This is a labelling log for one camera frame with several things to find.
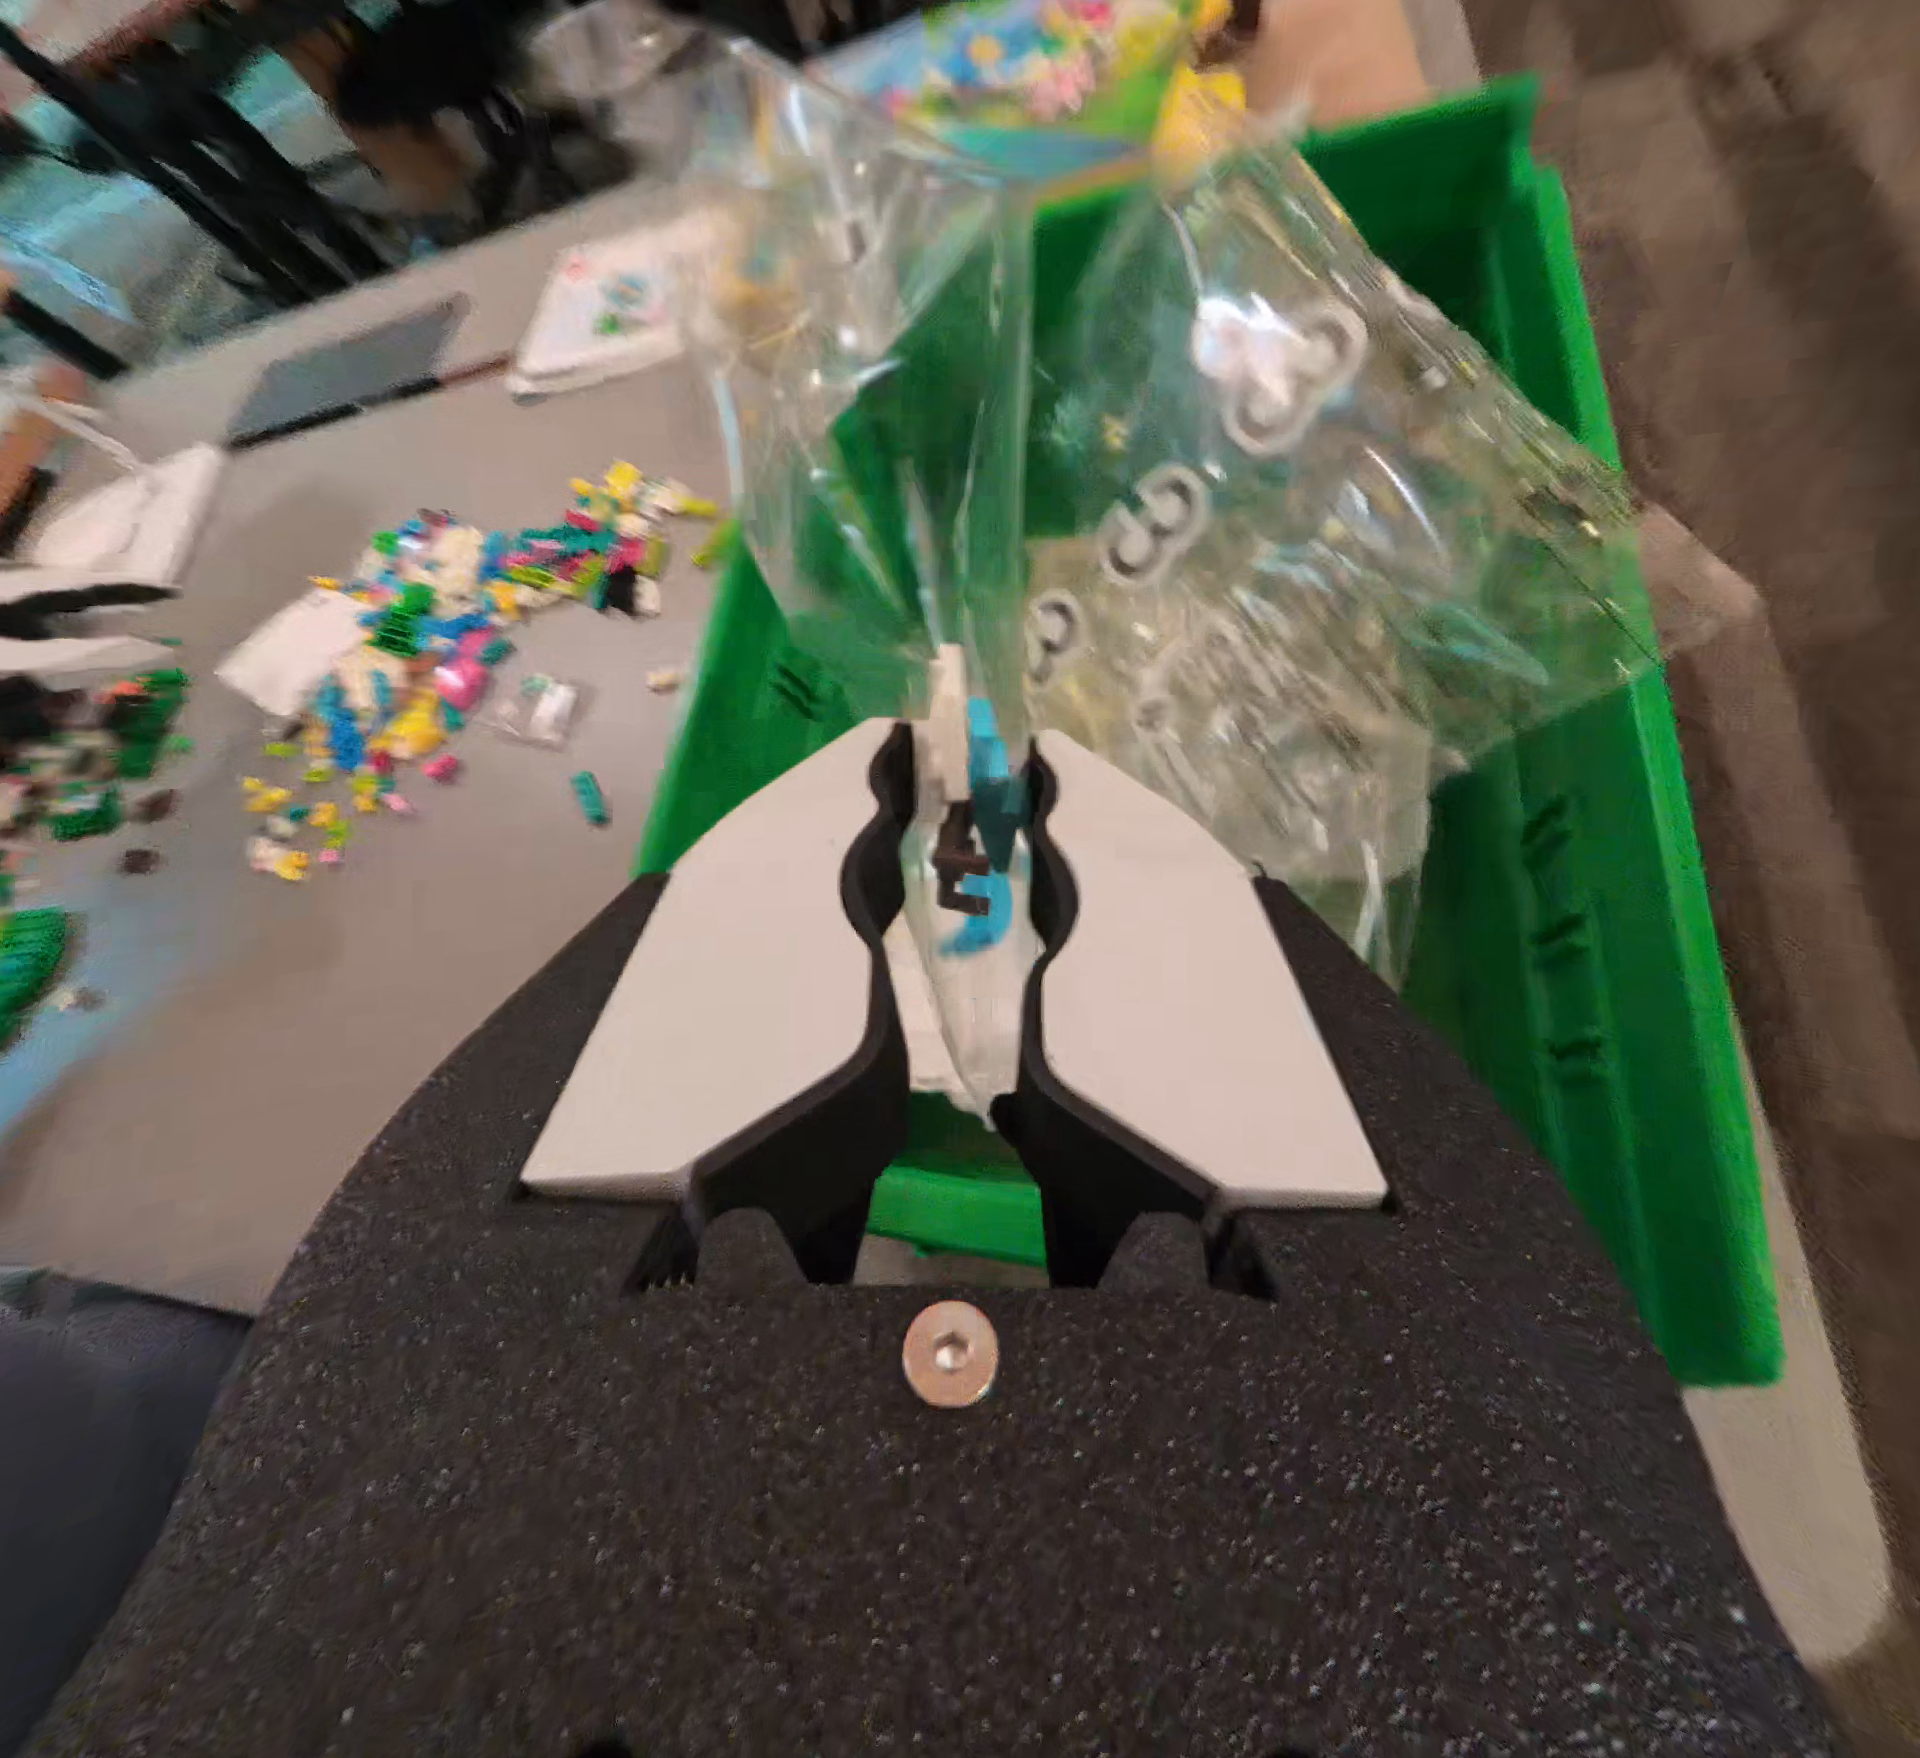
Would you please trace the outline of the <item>lego instruction booklet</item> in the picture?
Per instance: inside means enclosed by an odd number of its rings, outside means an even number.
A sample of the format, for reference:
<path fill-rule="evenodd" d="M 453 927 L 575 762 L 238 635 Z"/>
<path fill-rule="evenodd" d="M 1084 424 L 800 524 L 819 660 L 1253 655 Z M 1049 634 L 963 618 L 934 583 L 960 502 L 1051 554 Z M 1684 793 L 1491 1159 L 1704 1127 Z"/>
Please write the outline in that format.
<path fill-rule="evenodd" d="M 684 315 L 738 217 L 695 207 L 568 246 L 552 263 L 503 374 L 543 402 L 649 371 L 684 354 Z"/>

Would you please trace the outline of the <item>cluster of green lego parts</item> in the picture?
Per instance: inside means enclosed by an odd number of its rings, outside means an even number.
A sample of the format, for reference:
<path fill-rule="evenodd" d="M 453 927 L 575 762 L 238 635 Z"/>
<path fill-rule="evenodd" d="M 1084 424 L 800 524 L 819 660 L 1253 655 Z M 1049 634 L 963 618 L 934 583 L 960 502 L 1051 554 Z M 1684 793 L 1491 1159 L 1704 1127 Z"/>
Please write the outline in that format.
<path fill-rule="evenodd" d="M 104 688 L 53 689 L 17 673 L 2 701 L 5 886 L 30 847 L 150 829 L 181 810 L 170 781 L 194 677 L 163 662 Z"/>

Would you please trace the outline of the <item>clear plastic bag of lego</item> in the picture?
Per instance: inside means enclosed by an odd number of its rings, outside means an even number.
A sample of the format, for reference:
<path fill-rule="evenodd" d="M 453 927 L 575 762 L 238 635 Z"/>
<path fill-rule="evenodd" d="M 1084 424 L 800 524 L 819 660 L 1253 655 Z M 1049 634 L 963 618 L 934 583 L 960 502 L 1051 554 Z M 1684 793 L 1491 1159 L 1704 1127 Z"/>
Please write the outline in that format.
<path fill-rule="evenodd" d="M 1630 605 L 1625 477 L 1240 110 L 1122 191 L 1044 327 L 1013 188 L 724 51 L 735 507 L 852 711 L 917 725 L 911 967 L 953 1056 L 1013 1060 L 1046 730 L 1403 984 L 1434 787 L 1699 639 Z"/>

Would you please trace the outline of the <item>small clear empty bag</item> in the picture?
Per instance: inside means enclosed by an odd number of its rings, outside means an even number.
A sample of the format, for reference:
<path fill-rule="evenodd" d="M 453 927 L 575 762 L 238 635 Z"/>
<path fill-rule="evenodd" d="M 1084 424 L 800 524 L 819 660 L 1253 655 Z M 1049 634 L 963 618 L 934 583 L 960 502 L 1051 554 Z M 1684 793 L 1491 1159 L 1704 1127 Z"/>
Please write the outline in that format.
<path fill-rule="evenodd" d="M 482 727 L 515 744 L 564 752 L 591 707 L 589 688 L 549 671 L 503 673 L 485 703 Z"/>

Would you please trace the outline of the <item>yellow lego box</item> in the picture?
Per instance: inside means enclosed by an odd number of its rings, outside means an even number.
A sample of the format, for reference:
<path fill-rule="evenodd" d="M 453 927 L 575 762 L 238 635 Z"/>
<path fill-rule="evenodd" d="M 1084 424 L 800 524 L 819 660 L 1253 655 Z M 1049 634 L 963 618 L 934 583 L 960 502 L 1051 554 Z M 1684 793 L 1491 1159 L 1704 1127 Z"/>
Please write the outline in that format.
<path fill-rule="evenodd" d="M 948 0 L 814 57 L 836 89 L 1025 181 L 1132 162 L 1263 0 Z"/>

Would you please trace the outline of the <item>small colourful lego pieces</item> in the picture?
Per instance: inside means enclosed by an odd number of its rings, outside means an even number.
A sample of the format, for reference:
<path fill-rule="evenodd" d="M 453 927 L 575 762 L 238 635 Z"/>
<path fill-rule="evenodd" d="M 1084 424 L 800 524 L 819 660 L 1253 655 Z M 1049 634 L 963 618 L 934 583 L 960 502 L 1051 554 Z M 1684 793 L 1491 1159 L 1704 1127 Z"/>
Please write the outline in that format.
<path fill-rule="evenodd" d="M 420 507 L 346 574 L 315 575 L 215 671 L 266 720 L 268 768 L 238 785 L 249 868 L 287 884 L 336 871 L 359 826 L 412 816 L 420 785 L 455 785 L 500 675 L 570 679 L 526 660 L 526 631 L 575 609 L 658 619 L 683 531 L 699 572 L 731 552 L 718 502 L 619 460 L 575 477 L 544 522 Z"/>

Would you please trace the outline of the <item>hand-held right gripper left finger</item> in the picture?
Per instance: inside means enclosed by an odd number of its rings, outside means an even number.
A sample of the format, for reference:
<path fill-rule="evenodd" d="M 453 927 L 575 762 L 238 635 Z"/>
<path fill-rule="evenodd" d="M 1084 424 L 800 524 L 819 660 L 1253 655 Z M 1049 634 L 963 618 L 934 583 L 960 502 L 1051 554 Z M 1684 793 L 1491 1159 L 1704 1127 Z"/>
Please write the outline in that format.
<path fill-rule="evenodd" d="M 757 789 L 663 877 L 520 1168 L 529 1193 L 665 1207 L 693 1239 L 763 1212 L 852 1273 L 907 1141 L 887 956 L 911 724 L 868 718 Z"/>

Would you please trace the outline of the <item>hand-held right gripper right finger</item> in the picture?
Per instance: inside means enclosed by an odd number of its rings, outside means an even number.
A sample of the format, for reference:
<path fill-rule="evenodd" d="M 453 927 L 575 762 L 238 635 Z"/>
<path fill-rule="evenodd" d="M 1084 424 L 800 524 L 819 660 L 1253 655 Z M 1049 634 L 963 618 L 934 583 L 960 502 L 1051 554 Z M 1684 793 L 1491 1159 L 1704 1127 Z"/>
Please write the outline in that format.
<path fill-rule="evenodd" d="M 1006 1139 L 1054 1285 L 1095 1285 L 1142 1218 L 1378 1216 L 1388 1178 L 1256 877 L 1172 799 L 1035 737 L 1031 921 Z"/>

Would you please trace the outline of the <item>white book stand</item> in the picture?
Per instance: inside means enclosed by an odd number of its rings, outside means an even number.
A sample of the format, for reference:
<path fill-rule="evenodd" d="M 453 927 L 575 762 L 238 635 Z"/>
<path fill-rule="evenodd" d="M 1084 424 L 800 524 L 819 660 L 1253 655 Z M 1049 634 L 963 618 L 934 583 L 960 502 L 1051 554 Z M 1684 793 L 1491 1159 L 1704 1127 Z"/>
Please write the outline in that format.
<path fill-rule="evenodd" d="M 147 457 L 109 430 L 97 405 L 8 376 L 5 425 L 27 421 L 103 453 L 113 474 L 30 530 L 23 554 L 5 557 L 5 572 L 176 589 L 229 474 L 229 449 L 196 442 Z"/>

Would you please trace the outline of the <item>black flat desk panel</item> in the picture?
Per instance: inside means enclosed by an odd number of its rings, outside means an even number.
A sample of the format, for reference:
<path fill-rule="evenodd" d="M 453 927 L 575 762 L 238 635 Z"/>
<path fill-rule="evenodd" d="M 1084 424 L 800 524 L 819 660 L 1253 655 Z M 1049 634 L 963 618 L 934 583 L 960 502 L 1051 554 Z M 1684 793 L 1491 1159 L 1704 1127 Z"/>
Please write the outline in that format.
<path fill-rule="evenodd" d="M 229 420 L 225 449 L 268 445 L 438 392 L 445 384 L 445 350 L 462 327 L 469 305 L 470 298 L 456 292 L 432 305 L 274 360 Z"/>

